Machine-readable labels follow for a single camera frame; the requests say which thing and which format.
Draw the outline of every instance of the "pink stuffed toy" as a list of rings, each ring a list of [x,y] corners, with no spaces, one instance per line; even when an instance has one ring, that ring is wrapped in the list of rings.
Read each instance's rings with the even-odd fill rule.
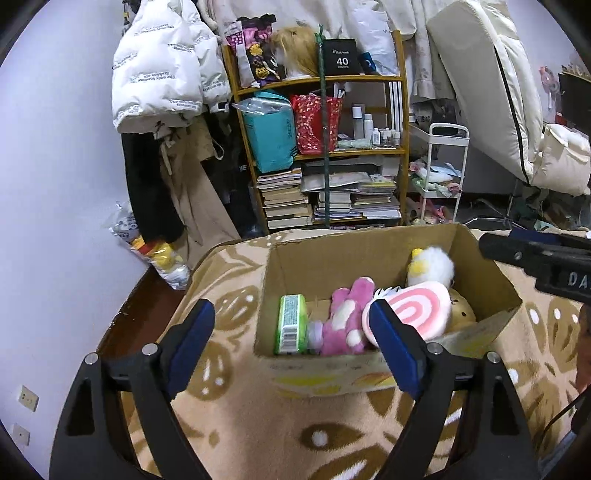
[[[350,290],[339,288],[332,294],[330,318],[322,326],[321,355],[351,355],[365,351],[367,338],[361,314],[373,299],[374,290],[374,281],[361,277],[355,280]]]

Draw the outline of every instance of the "wooden bookshelf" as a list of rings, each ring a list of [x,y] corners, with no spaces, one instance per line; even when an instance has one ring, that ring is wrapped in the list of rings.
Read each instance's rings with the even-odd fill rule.
[[[401,82],[402,77],[395,75],[333,75],[326,77],[327,82]],[[283,80],[283,82],[269,83],[263,87],[250,87],[238,90],[239,95],[248,95],[249,93],[267,90],[269,88],[293,87],[294,85],[304,85],[306,83],[320,83],[319,77],[310,77],[305,79]]]
[[[405,217],[405,207],[406,207],[406,197],[408,191],[408,153],[409,153],[409,124],[408,124],[408,114],[409,114],[409,106],[408,106],[408,85],[407,85],[407,75],[406,75],[406,63],[404,58],[404,49],[402,47],[402,37],[399,31],[392,32],[392,37],[394,39],[394,44],[396,45],[396,53],[397,53],[397,60],[398,60],[398,67],[400,68],[400,76],[384,76],[384,75],[338,75],[338,76],[328,76],[326,77],[326,82],[366,82],[366,83],[396,83],[400,82],[402,86],[402,118],[404,127],[401,132],[401,146],[400,148],[374,148],[374,149],[367,149],[367,150],[337,150],[329,153],[330,158],[342,158],[342,157],[355,157],[360,155],[400,155],[400,167],[398,170],[398,177],[397,177],[397,185],[398,185],[398,200],[400,201],[400,213],[402,214],[402,218]],[[232,96],[234,101],[238,103],[243,98],[247,98],[251,96],[253,93],[259,90],[267,90],[267,89],[282,89],[288,90],[289,87],[301,86],[301,85],[310,85],[310,90],[315,90],[313,86],[320,84],[319,77],[311,77],[305,79],[294,79],[294,80],[285,80],[283,82],[274,82],[268,85],[265,85],[261,88],[242,88],[240,84],[240,77],[238,73],[238,66],[236,64],[236,58],[234,53],[232,52],[229,46],[222,47],[222,54],[224,63],[226,66],[226,71],[228,72],[228,79],[230,81],[230,88],[232,89]],[[386,113],[388,117],[391,118],[392,111],[391,111],[391,102],[389,101],[389,90],[385,89],[386,93],[386,107],[383,106],[366,106],[367,113]],[[254,185],[255,191],[255,200],[257,203],[257,208],[261,218],[264,220],[265,225],[264,228],[266,229],[266,233],[268,233],[268,225],[267,225],[267,217],[265,215],[265,210],[263,209],[263,198],[261,196],[261,192],[259,189],[256,188],[256,178],[257,178],[257,171],[256,171],[256,161],[252,154],[252,150],[250,148],[250,144],[248,142],[248,137],[246,136],[246,128],[244,125],[244,120],[242,117],[242,112],[238,111],[238,121],[240,124],[240,130],[242,134],[242,140],[244,142],[245,151],[246,151],[246,160],[248,163],[248,169],[251,174],[252,182]],[[296,155],[295,161],[311,161],[323,158],[323,155]],[[347,224],[347,223],[361,223],[361,222],[383,222],[384,220],[367,220],[363,219],[352,219],[352,220],[341,220],[341,219],[334,219],[331,220],[331,224]],[[319,223],[313,220],[313,225],[319,225]]]
[[[371,148],[367,150],[334,150],[329,152],[330,158],[340,157],[357,157],[363,155],[404,155],[406,153],[405,148]],[[318,160],[323,158],[323,154],[318,155],[301,155],[295,156],[295,161],[310,161]]]

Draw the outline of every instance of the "electrical socket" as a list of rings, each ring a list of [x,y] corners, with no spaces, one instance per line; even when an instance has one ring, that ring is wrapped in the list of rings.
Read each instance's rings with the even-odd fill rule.
[[[35,411],[37,409],[37,404],[39,403],[39,397],[22,385],[21,394],[18,396],[18,402],[21,405],[25,405],[29,410]]]
[[[31,434],[27,429],[24,429],[18,423],[15,423],[12,426],[12,439],[14,440],[14,443],[28,446],[29,440],[31,439]]]

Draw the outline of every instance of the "yellow plush toy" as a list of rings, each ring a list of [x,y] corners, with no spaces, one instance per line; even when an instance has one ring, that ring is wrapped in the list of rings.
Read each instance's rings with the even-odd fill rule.
[[[408,266],[407,287],[426,281],[438,281],[450,288],[453,279],[453,262],[439,247],[425,250],[415,248]]]
[[[453,288],[449,289],[449,297],[452,301],[452,314],[445,333],[458,332],[476,323],[476,315],[468,301]]]

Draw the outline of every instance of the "white bottle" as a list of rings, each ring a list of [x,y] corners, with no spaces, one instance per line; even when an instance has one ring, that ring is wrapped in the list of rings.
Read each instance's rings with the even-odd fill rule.
[[[365,138],[371,142],[371,136],[374,133],[374,119],[371,113],[366,113],[363,120],[363,133]]]
[[[400,146],[400,132],[392,130],[392,146],[398,148]]]
[[[360,140],[365,138],[363,113],[360,106],[354,106],[351,110],[353,113],[353,138],[355,140]]]
[[[382,132],[382,145],[386,145],[387,147],[389,147],[391,135],[392,131],[386,127]]]
[[[379,130],[374,128],[374,132],[371,135],[371,144],[372,145],[379,145]]]

